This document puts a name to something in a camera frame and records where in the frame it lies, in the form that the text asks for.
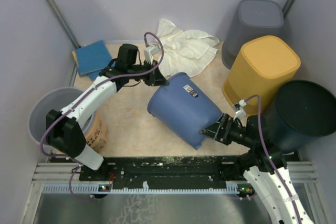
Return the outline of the blue round bin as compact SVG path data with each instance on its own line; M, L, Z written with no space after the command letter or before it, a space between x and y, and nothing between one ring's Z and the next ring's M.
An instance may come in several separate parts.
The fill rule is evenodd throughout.
M168 82L154 93L147 111L197 150L205 139L200 130L217 122L222 112L185 72Z

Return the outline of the yellow slatted bin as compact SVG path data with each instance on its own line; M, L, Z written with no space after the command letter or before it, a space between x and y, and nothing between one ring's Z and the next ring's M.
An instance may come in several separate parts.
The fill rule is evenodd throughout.
M224 81L223 95L233 106L257 94L261 97L263 111L300 65L299 56L279 37L256 38L242 45Z

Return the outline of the tan printed paper bucket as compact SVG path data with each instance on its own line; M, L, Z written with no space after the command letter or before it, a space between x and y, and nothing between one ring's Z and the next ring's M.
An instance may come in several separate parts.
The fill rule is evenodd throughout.
M85 133L86 143L97 153L100 153L109 140L109 130L107 123L101 113L95 113L93 122Z

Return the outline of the dark navy round bin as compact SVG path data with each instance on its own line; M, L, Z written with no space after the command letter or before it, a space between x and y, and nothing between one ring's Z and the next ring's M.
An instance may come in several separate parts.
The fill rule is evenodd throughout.
M273 144L291 153L335 133L335 96L317 83L290 81L280 87L262 115Z

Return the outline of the grey slatted bin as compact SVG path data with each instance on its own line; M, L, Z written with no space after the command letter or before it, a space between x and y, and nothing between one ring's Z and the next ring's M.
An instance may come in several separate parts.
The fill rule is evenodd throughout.
M230 69L243 44L266 35L279 36L284 24L280 5L272 0L241 0L222 46L222 62Z

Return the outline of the grey translucent round bin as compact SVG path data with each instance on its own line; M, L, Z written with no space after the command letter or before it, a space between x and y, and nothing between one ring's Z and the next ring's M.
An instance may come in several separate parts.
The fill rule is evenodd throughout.
M59 147L70 157L77 157L83 152L98 151L89 145L86 138L89 127L93 125L96 114L93 113L81 121L76 116L66 114L71 111L77 99L82 96L83 90L74 87L59 88L42 97L34 106L28 120L28 129L31 137L37 142L44 138L40 145L41 152L49 157L62 157L62 154L51 155L45 147Z

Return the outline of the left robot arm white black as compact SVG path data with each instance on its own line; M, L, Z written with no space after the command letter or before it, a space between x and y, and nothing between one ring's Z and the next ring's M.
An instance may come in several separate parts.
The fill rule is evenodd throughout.
M51 110L46 117L47 130L43 140L91 169L91 175L98 180L108 177L109 167L103 164L103 156L87 144L82 127L105 100L131 79L142 80L147 86L165 86L169 83L159 70L161 62L153 58L158 52L164 52L162 44L147 45L144 50L145 60L139 65L135 63L138 51L135 45L123 44L118 56L99 73L86 91L60 111Z

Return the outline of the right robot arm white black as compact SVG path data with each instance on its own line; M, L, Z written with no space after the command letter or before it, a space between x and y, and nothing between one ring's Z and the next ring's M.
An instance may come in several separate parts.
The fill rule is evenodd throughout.
M293 186L283 153L267 138L261 115L249 116L242 126L239 119L223 114L200 133L224 145L235 142L249 149L234 161L234 172L251 184L272 223L313 222Z

